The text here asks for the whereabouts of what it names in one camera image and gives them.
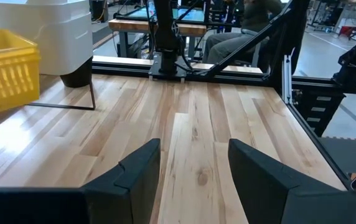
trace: seated person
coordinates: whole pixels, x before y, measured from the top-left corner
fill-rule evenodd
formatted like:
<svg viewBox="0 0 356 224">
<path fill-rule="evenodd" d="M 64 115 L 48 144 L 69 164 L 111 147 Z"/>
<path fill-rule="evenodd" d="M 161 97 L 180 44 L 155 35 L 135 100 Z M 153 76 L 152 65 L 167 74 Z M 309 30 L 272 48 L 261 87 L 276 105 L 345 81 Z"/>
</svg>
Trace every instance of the seated person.
<svg viewBox="0 0 356 224">
<path fill-rule="evenodd" d="M 244 4 L 245 11 L 241 28 L 249 30 L 250 33 L 257 33 L 269 24 L 268 12 L 275 17 L 283 9 L 280 0 L 244 0 Z M 254 34 L 233 32 L 211 35 L 205 43 L 203 63 L 215 64 L 220 62 L 253 36 Z M 252 48 L 248 52 L 251 53 L 254 50 L 255 48 Z"/>
</svg>

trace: concrete floor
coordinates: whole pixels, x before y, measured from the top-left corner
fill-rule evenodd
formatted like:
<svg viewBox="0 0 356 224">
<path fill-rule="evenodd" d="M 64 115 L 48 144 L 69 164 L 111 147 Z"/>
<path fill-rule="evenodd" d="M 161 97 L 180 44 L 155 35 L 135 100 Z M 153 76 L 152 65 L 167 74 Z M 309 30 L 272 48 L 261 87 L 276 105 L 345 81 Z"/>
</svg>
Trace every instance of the concrete floor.
<svg viewBox="0 0 356 224">
<path fill-rule="evenodd" d="M 108 41 L 100 48 L 94 51 L 95 55 L 116 57 L 115 44 L 119 41 L 118 36 Z M 348 40 L 345 37 L 337 37 L 334 34 L 323 32 L 304 33 L 302 49 L 294 75 L 331 78 L 334 73 L 340 70 L 337 63 L 339 57 L 356 44 L 354 40 Z M 335 113 L 332 121 L 325 130 L 324 136 L 337 138 L 356 138 L 356 95 L 348 94 L 343 100 L 340 108 Z"/>
</svg>

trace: wooden tabletop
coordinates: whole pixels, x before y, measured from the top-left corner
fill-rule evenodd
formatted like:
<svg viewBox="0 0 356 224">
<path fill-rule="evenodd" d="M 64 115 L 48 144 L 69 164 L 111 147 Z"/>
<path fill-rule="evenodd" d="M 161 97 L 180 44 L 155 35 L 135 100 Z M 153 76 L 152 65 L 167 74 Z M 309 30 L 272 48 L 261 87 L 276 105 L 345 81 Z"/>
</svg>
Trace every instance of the wooden tabletop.
<svg viewBox="0 0 356 224">
<path fill-rule="evenodd" d="M 90 106 L 88 87 L 41 82 L 42 102 Z M 227 157 L 237 138 L 344 189 L 272 88 L 106 75 L 93 84 L 96 111 L 25 106 L 0 119 L 0 186 L 79 187 L 161 138 L 151 223 L 246 223 Z"/>
<path fill-rule="evenodd" d="M 182 35 L 202 36 L 207 31 L 206 26 L 203 25 L 178 24 L 178 26 Z M 146 21 L 113 19 L 109 21 L 109 27 L 113 31 L 149 32 L 149 24 Z"/>
</svg>

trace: yellow plastic basket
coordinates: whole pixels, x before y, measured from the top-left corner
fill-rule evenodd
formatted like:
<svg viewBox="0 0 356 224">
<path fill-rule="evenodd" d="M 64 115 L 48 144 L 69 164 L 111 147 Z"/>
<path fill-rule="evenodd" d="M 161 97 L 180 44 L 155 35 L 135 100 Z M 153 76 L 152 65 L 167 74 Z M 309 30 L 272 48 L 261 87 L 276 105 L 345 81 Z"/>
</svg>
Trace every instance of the yellow plastic basket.
<svg viewBox="0 0 356 224">
<path fill-rule="evenodd" d="M 37 44 L 0 30 L 0 111 L 39 99 Z"/>
</svg>

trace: white container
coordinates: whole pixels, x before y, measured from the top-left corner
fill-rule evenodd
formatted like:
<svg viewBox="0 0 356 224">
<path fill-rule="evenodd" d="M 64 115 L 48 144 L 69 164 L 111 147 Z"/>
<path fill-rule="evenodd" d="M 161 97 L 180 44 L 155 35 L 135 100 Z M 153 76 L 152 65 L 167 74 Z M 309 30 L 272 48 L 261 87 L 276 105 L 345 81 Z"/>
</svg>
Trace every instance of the white container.
<svg viewBox="0 0 356 224">
<path fill-rule="evenodd" d="M 38 44 L 41 74 L 72 73 L 93 56 L 88 0 L 0 0 L 0 28 Z"/>
</svg>

